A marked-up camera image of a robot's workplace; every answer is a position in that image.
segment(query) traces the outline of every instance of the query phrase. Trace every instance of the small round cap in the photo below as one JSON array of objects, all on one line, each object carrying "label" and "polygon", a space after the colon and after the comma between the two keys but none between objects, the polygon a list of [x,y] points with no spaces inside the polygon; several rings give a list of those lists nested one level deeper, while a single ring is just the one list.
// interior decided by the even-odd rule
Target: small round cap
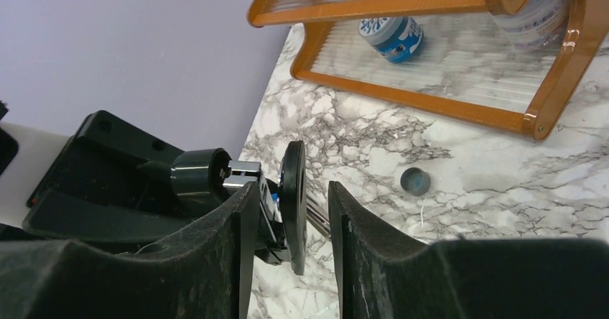
[{"label": "small round cap", "polygon": [[401,188],[417,197],[427,193],[431,184],[429,175],[416,167],[405,170],[400,178]]}]

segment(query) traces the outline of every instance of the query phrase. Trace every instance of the black disc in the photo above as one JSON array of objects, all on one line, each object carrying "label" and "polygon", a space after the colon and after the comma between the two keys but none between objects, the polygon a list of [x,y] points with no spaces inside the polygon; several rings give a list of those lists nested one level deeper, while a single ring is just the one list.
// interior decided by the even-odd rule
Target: black disc
[{"label": "black disc", "polygon": [[307,245],[307,180],[305,177],[305,143],[290,142],[287,146],[279,178],[279,211],[286,234],[292,270],[305,273]]}]

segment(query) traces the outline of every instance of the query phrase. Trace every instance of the clear plastic container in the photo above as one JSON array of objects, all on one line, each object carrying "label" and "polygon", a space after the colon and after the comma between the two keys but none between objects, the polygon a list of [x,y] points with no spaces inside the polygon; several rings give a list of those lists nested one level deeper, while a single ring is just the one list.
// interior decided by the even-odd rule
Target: clear plastic container
[{"label": "clear plastic container", "polygon": [[532,51],[560,38],[568,17],[569,0],[529,0],[517,15],[493,19],[517,50]]}]

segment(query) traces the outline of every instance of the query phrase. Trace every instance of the white marble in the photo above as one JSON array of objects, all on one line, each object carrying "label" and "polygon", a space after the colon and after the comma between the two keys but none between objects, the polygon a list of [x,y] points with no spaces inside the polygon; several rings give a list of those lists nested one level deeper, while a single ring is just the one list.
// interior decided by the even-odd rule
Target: white marble
[{"label": "white marble", "polygon": [[[415,238],[609,238],[609,44],[548,140],[536,143],[290,78],[292,28],[241,154],[277,175],[287,143],[307,144],[308,191],[326,205],[341,181],[369,210]],[[399,177],[432,177],[423,198]],[[256,260],[251,318],[337,318],[332,246],[311,226],[303,277]]]}]

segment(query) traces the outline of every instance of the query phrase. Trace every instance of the gray wall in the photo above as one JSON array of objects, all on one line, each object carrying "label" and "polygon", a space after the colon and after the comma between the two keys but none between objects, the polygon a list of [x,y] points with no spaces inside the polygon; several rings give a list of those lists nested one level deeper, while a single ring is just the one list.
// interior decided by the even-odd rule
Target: gray wall
[{"label": "gray wall", "polygon": [[237,157],[287,27],[251,0],[0,0],[6,120],[72,134],[105,109],[183,149]]}]

